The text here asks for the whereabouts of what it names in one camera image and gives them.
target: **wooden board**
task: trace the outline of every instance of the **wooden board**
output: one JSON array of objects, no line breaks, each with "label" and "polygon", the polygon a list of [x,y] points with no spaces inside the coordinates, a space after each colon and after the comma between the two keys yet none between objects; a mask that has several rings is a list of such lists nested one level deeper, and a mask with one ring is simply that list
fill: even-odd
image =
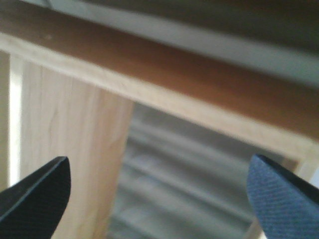
[{"label": "wooden board", "polygon": [[288,158],[319,158],[318,90],[16,0],[0,1],[0,18],[4,51]]},{"label": "wooden board", "polygon": [[0,51],[0,191],[8,186],[9,55]]},{"label": "wooden board", "polygon": [[16,56],[10,80],[21,91],[20,105],[10,104],[10,121],[21,118],[20,129],[10,129],[16,139],[10,139],[10,163],[17,166],[10,169],[11,184],[68,156],[71,197],[53,238],[104,239],[132,101]]}]

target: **blue pointed object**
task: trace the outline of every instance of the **blue pointed object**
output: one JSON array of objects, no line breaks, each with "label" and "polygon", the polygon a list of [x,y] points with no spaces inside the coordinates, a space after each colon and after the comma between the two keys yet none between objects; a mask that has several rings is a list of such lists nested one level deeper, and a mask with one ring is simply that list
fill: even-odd
[{"label": "blue pointed object", "polygon": [[57,157],[0,193],[0,239],[50,239],[71,190],[67,157]]},{"label": "blue pointed object", "polygon": [[249,201],[267,239],[319,239],[319,190],[262,155],[254,155]]}]

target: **brown wooden surface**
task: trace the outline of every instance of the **brown wooden surface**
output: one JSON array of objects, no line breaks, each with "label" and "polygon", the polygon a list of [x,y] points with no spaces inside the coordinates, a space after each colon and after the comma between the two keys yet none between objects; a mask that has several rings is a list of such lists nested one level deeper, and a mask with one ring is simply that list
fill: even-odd
[{"label": "brown wooden surface", "polygon": [[21,101],[10,106],[10,120],[21,117],[20,130],[10,129],[20,151],[10,151],[18,165],[11,179],[68,156],[71,197],[53,239],[104,239],[133,102],[16,56],[11,66],[11,80],[21,82]]},{"label": "brown wooden surface", "polygon": [[318,90],[15,0],[0,1],[0,19],[4,51],[289,158],[318,159]]},{"label": "brown wooden surface", "polygon": [[0,191],[8,186],[9,55],[0,51]]}]

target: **light wood panel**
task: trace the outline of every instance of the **light wood panel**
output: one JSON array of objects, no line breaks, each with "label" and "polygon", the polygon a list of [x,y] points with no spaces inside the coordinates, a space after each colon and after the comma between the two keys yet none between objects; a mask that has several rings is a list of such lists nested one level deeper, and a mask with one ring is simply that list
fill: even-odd
[{"label": "light wood panel", "polygon": [[0,191],[7,188],[9,55],[0,51]]},{"label": "light wood panel", "polygon": [[319,158],[318,90],[16,0],[0,2],[0,18],[4,51],[289,158]]},{"label": "light wood panel", "polygon": [[10,158],[19,166],[18,172],[10,171],[16,174],[12,180],[56,156],[68,156],[71,197],[53,238],[104,239],[132,101],[17,56],[11,57],[11,66],[11,80],[21,83],[16,84],[21,101],[10,105],[10,120],[22,119],[20,130],[10,134],[19,139],[10,153],[20,156]]}]

